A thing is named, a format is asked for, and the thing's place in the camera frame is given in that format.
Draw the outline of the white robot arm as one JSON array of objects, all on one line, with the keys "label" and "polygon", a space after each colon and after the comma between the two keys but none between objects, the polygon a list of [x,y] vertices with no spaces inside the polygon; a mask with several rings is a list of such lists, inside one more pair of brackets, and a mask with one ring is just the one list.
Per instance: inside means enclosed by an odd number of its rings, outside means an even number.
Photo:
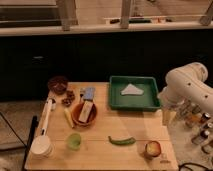
[{"label": "white robot arm", "polygon": [[213,88],[205,84],[207,78],[208,70],[199,62],[172,69],[166,74],[166,86],[158,94],[164,126],[169,124],[170,112],[178,109],[186,100],[213,114]]}]

